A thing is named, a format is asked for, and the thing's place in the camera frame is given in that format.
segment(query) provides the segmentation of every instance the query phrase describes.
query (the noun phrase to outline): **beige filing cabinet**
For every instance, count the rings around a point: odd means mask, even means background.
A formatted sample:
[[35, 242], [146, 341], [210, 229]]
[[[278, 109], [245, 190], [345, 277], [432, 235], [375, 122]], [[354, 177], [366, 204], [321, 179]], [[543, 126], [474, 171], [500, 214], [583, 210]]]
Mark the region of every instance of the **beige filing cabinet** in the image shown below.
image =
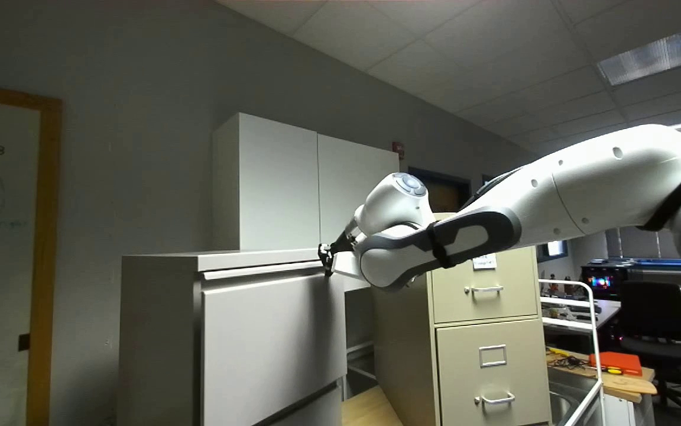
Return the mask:
[[534, 248], [375, 292], [375, 375], [407, 426], [552, 421]]

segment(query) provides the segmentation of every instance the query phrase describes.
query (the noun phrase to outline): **drawer handle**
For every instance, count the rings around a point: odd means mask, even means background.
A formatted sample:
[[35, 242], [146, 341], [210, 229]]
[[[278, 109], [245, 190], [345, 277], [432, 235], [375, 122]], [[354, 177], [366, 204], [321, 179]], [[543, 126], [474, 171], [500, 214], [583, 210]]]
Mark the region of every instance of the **drawer handle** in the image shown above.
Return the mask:
[[475, 395], [475, 405], [483, 405], [483, 411], [487, 409], [487, 408], [494, 408], [494, 405], [514, 405], [514, 399], [516, 399], [516, 395], [514, 392], [508, 392], [508, 391], [504, 391], [505, 395], [500, 395], [500, 397], [487, 397], [487, 395]]
[[463, 286], [465, 296], [474, 296], [474, 300], [478, 300], [478, 296], [483, 293], [494, 293], [494, 298], [501, 298], [504, 286], [496, 281], [492, 286]]

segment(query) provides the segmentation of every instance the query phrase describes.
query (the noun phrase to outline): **robotic arm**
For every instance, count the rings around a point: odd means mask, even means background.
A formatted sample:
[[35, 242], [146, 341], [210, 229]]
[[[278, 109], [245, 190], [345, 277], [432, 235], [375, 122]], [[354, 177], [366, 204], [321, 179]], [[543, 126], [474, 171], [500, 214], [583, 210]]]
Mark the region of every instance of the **robotic arm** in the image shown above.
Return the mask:
[[328, 267], [336, 251], [349, 248], [369, 283], [400, 288], [417, 274], [483, 253], [665, 224], [681, 251], [681, 132], [638, 126], [504, 173], [445, 221], [436, 221], [413, 175], [392, 173], [371, 190], [340, 240], [320, 248], [320, 259]]

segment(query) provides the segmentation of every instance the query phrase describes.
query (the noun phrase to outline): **wall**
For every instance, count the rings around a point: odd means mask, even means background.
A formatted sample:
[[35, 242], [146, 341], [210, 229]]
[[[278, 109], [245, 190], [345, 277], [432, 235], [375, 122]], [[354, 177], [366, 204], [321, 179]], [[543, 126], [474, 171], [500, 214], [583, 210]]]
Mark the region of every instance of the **wall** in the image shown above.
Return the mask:
[[64, 100], [53, 423], [113, 419], [121, 256], [210, 236], [210, 134], [234, 112], [458, 177], [516, 147], [203, 0], [0, 0], [0, 85]]
[[554, 274], [555, 280], [579, 280], [582, 266], [607, 259], [605, 231], [569, 240], [568, 251], [566, 259], [539, 263], [539, 277], [548, 280]]

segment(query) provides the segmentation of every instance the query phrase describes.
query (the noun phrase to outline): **white cabinet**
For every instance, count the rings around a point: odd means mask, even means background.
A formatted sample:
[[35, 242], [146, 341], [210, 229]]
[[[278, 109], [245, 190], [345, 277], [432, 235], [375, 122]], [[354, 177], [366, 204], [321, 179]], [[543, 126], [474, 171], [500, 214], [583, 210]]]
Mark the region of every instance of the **white cabinet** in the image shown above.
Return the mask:
[[314, 251], [124, 259], [121, 426], [340, 423], [343, 281]]
[[398, 169], [392, 151], [320, 134], [321, 242], [336, 242], [374, 184]]
[[316, 132], [237, 113], [218, 128], [212, 157], [216, 248], [316, 246]]
[[330, 243], [398, 154], [237, 113], [216, 131], [216, 248]]
[[534, 248], [375, 292], [375, 372], [407, 426], [552, 421]]

